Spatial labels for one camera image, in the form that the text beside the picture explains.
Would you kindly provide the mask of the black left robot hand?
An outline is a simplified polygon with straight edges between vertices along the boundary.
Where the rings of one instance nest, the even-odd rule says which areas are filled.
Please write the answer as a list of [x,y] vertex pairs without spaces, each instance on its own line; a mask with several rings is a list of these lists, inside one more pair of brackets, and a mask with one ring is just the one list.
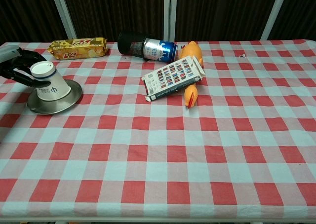
[[31,75],[31,66],[35,63],[46,61],[37,52],[22,49],[17,45],[8,45],[0,48],[0,75],[7,79],[12,79],[26,86],[43,88],[51,83],[47,80],[39,81],[32,79],[15,69],[21,70]]

